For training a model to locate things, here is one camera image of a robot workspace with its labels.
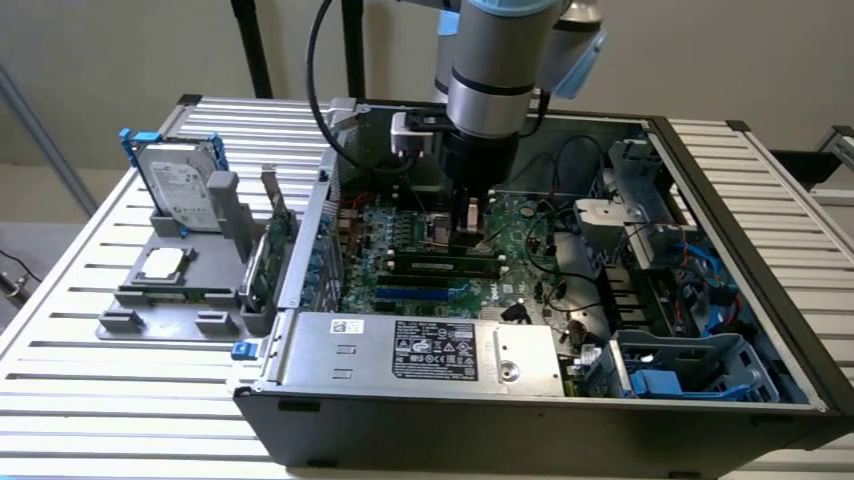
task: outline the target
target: blue plastic latch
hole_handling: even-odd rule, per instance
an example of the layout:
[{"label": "blue plastic latch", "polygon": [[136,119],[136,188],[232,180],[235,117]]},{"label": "blue plastic latch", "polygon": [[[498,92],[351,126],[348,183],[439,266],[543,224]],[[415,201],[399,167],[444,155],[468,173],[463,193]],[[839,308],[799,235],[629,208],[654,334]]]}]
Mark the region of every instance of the blue plastic latch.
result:
[{"label": "blue plastic latch", "polygon": [[228,171],[228,159],[226,158],[226,145],[223,144],[223,137],[219,134],[214,134],[208,137],[208,142],[214,145],[214,151],[216,152],[216,169]]},{"label": "blue plastic latch", "polygon": [[573,99],[578,95],[578,92],[585,85],[585,81],[587,80],[587,75],[590,75],[593,66],[597,63],[597,58],[599,57],[599,52],[605,46],[606,38],[607,33],[605,30],[601,30],[587,45],[587,50],[585,50],[575,66],[570,69],[566,77],[563,77],[563,80],[561,80],[561,83],[555,87],[555,97]]},{"label": "blue plastic latch", "polygon": [[448,37],[456,35],[459,30],[459,13],[442,10],[439,12],[439,36]]},{"label": "blue plastic latch", "polygon": [[750,393],[750,385],[735,385],[723,392],[683,392],[677,372],[638,370],[629,376],[631,389],[642,398],[682,398],[685,400],[741,400]]},{"label": "blue plastic latch", "polygon": [[128,156],[131,166],[134,168],[139,168],[139,160],[136,159],[134,145],[131,144],[131,133],[134,132],[130,128],[123,128],[121,130],[119,130],[119,143],[121,143],[121,150],[124,150],[124,154]]},{"label": "blue plastic latch", "polygon": [[160,132],[138,132],[134,141],[140,143],[159,142],[163,139]]},{"label": "blue plastic latch", "polygon": [[236,342],[231,347],[231,359],[235,361],[258,359],[258,344],[251,342]]},{"label": "blue plastic latch", "polygon": [[670,370],[638,370],[630,375],[631,388],[639,397],[682,397],[682,385],[677,372]]}]

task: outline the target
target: black cable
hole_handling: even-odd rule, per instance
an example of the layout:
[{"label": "black cable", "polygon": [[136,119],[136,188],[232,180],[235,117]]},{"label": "black cable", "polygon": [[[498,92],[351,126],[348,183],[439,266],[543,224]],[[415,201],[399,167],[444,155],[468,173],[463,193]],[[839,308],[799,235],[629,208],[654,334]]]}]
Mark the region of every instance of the black cable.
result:
[{"label": "black cable", "polygon": [[531,160],[528,160],[528,163],[524,164],[524,166],[519,169],[516,174],[502,182],[502,185],[510,185],[512,182],[519,180],[522,175],[524,175],[524,172],[527,172],[528,168],[531,168],[534,166],[534,163],[536,163],[536,160],[547,160],[550,163],[554,163],[555,161],[554,157],[546,152],[538,153],[531,157]]},{"label": "black cable", "polygon": [[8,258],[9,260],[15,261],[15,263],[17,263],[21,268],[24,269],[24,271],[27,272],[27,275],[29,275],[32,277],[32,279],[35,281],[37,281],[39,283],[41,283],[41,278],[39,278],[39,275],[36,275],[35,273],[32,273],[32,270],[29,270],[29,267],[27,266],[27,264],[21,261],[20,258],[17,258],[13,255],[9,255],[8,253],[5,253],[3,251],[3,249],[0,249],[0,255],[3,255],[5,258]]},{"label": "black cable", "polygon": [[403,180],[406,181],[407,185],[410,186],[410,192],[412,192],[412,196],[415,197],[415,200],[418,201],[418,206],[422,207],[423,214],[427,215],[427,209],[424,208],[424,204],[422,203],[422,197],[418,196],[418,192],[415,191],[415,187],[412,187],[412,182],[410,182],[410,176],[404,175],[403,176]]},{"label": "black cable", "polygon": [[[546,219],[547,217],[553,216],[553,215],[561,215],[562,213],[567,212],[570,209],[569,208],[562,208],[559,210],[555,210],[550,213],[547,213],[546,215],[540,216],[535,221],[534,221],[534,225],[531,225],[531,229],[528,230],[528,233],[524,237],[524,244],[527,245],[528,239],[531,238],[531,235],[534,235],[534,230],[536,229],[536,226],[542,223],[543,219]],[[528,262],[531,263],[531,265],[534,266],[534,268],[536,268],[540,272],[543,273],[548,273],[551,275],[562,275],[565,277],[574,277],[574,278],[581,278],[582,280],[587,280],[593,285],[595,285],[597,288],[599,288],[599,285],[597,284],[597,281],[589,277],[587,275],[582,275],[581,273],[573,273],[573,272],[562,272],[561,270],[550,270],[548,268],[543,267],[539,263],[536,263],[536,261],[534,260],[534,257],[531,257],[531,249],[526,248],[524,249],[524,255],[527,257]]]},{"label": "black cable", "polygon": [[320,112],[320,104],[318,103],[318,90],[315,87],[315,49],[318,47],[318,35],[320,33],[320,25],[323,25],[323,19],[326,17],[326,13],[330,10],[330,5],[332,4],[332,0],[323,0],[320,4],[320,8],[318,10],[318,16],[315,17],[315,21],[311,25],[311,33],[308,35],[308,47],[306,49],[306,95],[308,97],[308,106],[311,108],[311,114],[315,117],[315,122],[318,123],[318,128],[320,129],[320,133],[323,134],[323,138],[326,139],[332,150],[342,156],[344,161],[350,163],[354,167],[372,170],[376,173],[383,173],[388,175],[399,175],[404,173],[412,165],[415,165],[415,158],[410,157],[407,162],[396,168],[378,168],[378,167],[367,167],[362,165],[347,153],[344,147],[342,147],[340,143],[335,139],[335,135],[330,130],[330,127],[326,124],[326,120],[323,119],[323,113]]},{"label": "black cable", "polygon": [[573,143],[577,140],[587,140],[597,147],[597,152],[599,153],[599,175],[602,175],[602,178],[605,178],[605,167],[606,167],[605,159],[607,158],[607,153],[605,152],[605,148],[602,148],[602,144],[590,135],[585,135],[585,134],[573,135],[570,138],[567,138],[563,141],[563,144],[561,145],[561,148],[558,149],[558,154],[555,155],[554,182],[557,183],[558,186],[561,185],[561,177],[559,177],[559,174],[558,174],[558,166],[561,165],[561,156],[563,155],[563,150],[566,150],[567,145],[570,145],[570,143]]},{"label": "black cable", "polygon": [[502,232],[503,232],[504,230],[507,230],[507,227],[508,227],[510,225],[511,225],[511,223],[510,223],[510,222],[507,222],[507,223],[504,224],[504,226],[502,226],[498,230],[495,230],[495,233],[492,233],[492,235],[490,235],[490,238],[487,238],[487,239],[484,240],[484,243],[490,243],[492,240],[495,240],[495,237],[498,237],[498,236],[502,234]]},{"label": "black cable", "polygon": [[602,302],[595,302],[595,303],[591,303],[590,305],[585,305],[583,307],[578,307],[578,308],[558,308],[551,304],[551,300],[548,300],[547,305],[548,305],[548,308],[551,308],[555,312],[575,313],[575,312],[581,312],[582,310],[587,310],[589,308],[593,308],[593,307],[601,307]]},{"label": "black cable", "polygon": [[534,128],[528,133],[523,133],[519,135],[519,138],[527,138],[536,133],[540,125],[543,124],[543,119],[546,118],[546,113],[548,112],[548,103],[551,102],[551,92],[540,92],[539,93],[539,102],[536,103],[536,123],[534,124]]}]

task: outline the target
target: motherboard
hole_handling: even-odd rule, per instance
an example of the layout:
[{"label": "motherboard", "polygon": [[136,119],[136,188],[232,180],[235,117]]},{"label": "motherboard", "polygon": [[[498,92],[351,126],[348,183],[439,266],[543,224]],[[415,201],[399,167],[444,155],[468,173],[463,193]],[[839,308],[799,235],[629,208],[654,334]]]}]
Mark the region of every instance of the motherboard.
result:
[{"label": "motherboard", "polygon": [[463,265],[471,269],[468,277],[432,271],[430,275],[395,274],[395,262],[403,257],[420,262],[415,266],[444,266],[451,258],[446,214],[402,209],[382,196],[362,204],[354,201],[354,208],[343,209],[339,217],[346,271],[342,312],[500,321],[507,320],[511,307],[512,312],[524,305],[518,323],[548,325],[561,337],[566,315],[543,301],[569,309],[566,288],[555,275],[528,261],[532,258],[539,266],[558,268],[550,223],[536,221],[554,206],[518,194],[498,193],[494,198],[484,239],[455,263],[471,262]]}]

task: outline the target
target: robotic arm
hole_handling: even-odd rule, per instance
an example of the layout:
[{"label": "robotic arm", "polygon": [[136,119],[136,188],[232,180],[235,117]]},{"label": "robotic arm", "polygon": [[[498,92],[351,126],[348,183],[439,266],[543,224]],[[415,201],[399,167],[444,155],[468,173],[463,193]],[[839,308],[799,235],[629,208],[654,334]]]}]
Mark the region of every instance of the robotic arm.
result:
[{"label": "robotic arm", "polygon": [[487,192],[510,173],[534,88],[574,98],[605,41],[602,17],[595,0],[410,1],[444,9],[435,84],[447,119],[396,119],[392,137],[444,132],[451,245],[470,247],[483,238]]}]

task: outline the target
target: blue handle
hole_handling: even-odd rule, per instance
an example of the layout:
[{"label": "blue handle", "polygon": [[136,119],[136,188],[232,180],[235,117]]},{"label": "blue handle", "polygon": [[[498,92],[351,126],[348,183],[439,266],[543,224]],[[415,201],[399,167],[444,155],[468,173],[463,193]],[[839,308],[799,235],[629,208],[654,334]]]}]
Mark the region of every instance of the blue handle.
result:
[{"label": "blue handle", "polygon": [[735,385],[723,392],[685,392],[682,398],[689,400],[729,400],[737,402],[750,393],[750,386]]},{"label": "blue handle", "polygon": [[575,63],[575,65],[570,69],[570,72],[567,73],[566,77],[563,77],[563,80],[561,80],[561,83],[558,83],[554,91],[555,97],[567,98],[571,100],[578,96],[578,91],[585,85],[585,81],[587,80],[587,76],[590,75],[590,71],[593,70],[593,66],[597,63],[597,59],[599,58],[599,52],[602,51],[606,38],[607,33],[605,30],[601,30],[593,41],[590,42],[587,50],[582,54],[578,63]]},{"label": "blue handle", "polygon": [[711,270],[715,272],[715,275],[721,273],[721,260],[713,257],[706,250],[703,250],[695,245],[685,244],[685,243],[678,243],[677,246],[679,248],[687,248],[689,252],[691,252],[694,255],[697,255],[703,260],[706,260],[711,264]]}]

